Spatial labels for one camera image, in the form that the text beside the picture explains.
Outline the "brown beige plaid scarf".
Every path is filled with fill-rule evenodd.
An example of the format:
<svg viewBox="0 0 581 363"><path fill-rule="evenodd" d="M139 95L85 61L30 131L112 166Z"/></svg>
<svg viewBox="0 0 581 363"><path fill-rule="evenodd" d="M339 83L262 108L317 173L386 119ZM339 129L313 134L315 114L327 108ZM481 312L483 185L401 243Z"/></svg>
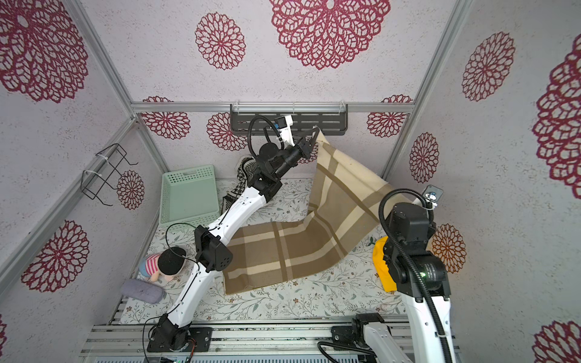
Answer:
<svg viewBox="0 0 581 363"><path fill-rule="evenodd" d="M325 136L320 135L317 144L307 216L240 228L228 243L233 261L223 272L227 294L329 269L379 226L379 204L394 188Z"/></svg>

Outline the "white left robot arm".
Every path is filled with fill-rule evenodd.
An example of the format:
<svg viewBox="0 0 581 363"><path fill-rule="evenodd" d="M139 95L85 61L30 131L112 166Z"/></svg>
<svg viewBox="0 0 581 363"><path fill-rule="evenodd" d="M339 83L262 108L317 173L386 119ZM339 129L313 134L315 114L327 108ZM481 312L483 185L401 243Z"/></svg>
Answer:
<svg viewBox="0 0 581 363"><path fill-rule="evenodd" d="M286 127L278 131L281 148L267 142L258 154L251 151L257 162L253 178L226 213L207 227L195 228L195 266L182 292L160 322L169 322L176 329L192 323L196 308L214 275L222 272L233 260L228 243L257 210L274 198L282 186L282 177L297 166L299 160L311 157L319 132L316 126L294 140L291 129Z"/></svg>

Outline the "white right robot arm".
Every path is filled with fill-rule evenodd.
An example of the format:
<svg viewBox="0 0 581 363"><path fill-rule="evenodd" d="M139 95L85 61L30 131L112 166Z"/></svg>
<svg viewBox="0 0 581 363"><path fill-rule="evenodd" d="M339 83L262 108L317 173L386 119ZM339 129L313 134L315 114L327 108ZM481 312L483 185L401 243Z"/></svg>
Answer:
<svg viewBox="0 0 581 363"><path fill-rule="evenodd" d="M450 310L451 289L446 267L427 249L436 232L433 212L400 202L385 212L378 207L387 234L383 261L404 302L416 362L455 362Z"/></svg>

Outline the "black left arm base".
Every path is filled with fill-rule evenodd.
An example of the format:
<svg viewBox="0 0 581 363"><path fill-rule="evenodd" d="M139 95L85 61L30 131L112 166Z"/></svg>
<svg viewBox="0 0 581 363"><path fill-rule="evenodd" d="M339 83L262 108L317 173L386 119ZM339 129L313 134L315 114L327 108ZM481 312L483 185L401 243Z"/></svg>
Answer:
<svg viewBox="0 0 581 363"><path fill-rule="evenodd" d="M145 351L147 353L208 352L212 335L213 328L192 325L179 328L169 320L168 314L163 314L153 327Z"/></svg>

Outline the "black white zigzag scarf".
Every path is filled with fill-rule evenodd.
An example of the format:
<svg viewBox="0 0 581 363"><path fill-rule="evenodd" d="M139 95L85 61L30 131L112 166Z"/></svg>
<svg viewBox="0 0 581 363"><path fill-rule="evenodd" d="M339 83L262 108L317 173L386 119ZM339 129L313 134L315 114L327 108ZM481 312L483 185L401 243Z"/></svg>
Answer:
<svg viewBox="0 0 581 363"><path fill-rule="evenodd" d="M248 182L254 177L258 169L256 160L251 155L243 156L237 166L237 185L228 191L224 198L222 198L222 213L225 213L229 208L240 198Z"/></svg>

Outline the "mint green plastic basket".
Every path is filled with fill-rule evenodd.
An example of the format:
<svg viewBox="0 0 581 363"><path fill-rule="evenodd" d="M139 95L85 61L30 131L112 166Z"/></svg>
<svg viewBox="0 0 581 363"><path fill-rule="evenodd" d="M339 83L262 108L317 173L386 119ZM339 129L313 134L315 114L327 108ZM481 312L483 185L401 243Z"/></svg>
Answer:
<svg viewBox="0 0 581 363"><path fill-rule="evenodd" d="M209 225L220 216L214 167L197 166L162 175L159 226Z"/></svg>

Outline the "yellow fabric hat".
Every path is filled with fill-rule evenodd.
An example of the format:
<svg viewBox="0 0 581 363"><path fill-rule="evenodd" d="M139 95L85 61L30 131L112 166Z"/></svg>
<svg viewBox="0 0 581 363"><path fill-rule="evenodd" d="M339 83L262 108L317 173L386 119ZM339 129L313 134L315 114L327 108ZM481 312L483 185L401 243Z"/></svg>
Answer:
<svg viewBox="0 0 581 363"><path fill-rule="evenodd" d="M397 291L397 286L395 281L391 278L389 268L384 260L384 247L387 241L388 237L382 237L375 242L372 251L372 262L384 291L387 293L393 293Z"/></svg>

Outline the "plush doll black hair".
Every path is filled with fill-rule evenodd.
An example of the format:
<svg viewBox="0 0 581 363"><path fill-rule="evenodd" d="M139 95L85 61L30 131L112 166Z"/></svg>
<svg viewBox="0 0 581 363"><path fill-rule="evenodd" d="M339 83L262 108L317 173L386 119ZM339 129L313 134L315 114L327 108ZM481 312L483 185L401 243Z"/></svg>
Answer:
<svg viewBox="0 0 581 363"><path fill-rule="evenodd" d="M170 247L162 253L146 256L139 264L139 273L150 282L160 278L172 281L185 266L186 251L181 247Z"/></svg>

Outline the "grey purple rolled cloth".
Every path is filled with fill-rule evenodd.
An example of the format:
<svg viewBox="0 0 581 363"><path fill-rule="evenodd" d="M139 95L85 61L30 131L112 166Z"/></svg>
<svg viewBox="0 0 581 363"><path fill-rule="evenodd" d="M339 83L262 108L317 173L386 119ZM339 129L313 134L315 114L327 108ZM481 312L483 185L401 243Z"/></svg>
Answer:
<svg viewBox="0 0 581 363"><path fill-rule="evenodd" d="M157 304L165 298L165 290L147 281L130 279L123 283L121 294L128 298L137 299L148 304Z"/></svg>

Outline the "aluminium corner frame post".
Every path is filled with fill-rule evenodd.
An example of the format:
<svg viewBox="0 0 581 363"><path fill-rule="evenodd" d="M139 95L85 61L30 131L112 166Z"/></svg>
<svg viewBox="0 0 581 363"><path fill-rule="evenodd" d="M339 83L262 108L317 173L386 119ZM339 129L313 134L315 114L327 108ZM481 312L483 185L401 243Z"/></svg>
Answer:
<svg viewBox="0 0 581 363"><path fill-rule="evenodd" d="M446 61L452 52L459 34L461 33L461 29L464 27L464 23L472 5L473 1L458 0L452 8L449 20L447 21L440 40L437 43L437 47L422 80L422 84L414 98L415 102L413 109L401 128L393 151L384 167L382 178L387 182L392 179L398 164L405 154L408 144L412 142L413 133L419 123L420 116L428 103L431 92L433 92L437 81L440 78L443 68L446 65Z"/></svg>

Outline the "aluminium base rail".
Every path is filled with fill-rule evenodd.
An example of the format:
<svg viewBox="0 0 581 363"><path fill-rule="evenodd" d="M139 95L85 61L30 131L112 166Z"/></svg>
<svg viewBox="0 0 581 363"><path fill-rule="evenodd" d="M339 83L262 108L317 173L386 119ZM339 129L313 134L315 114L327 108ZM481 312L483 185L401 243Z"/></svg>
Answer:
<svg viewBox="0 0 581 363"><path fill-rule="evenodd" d="M203 361L443 362L440 337L428 323L405 316L195 322L182 348L162 343L152 324L98 325L80 352L82 362Z"/></svg>

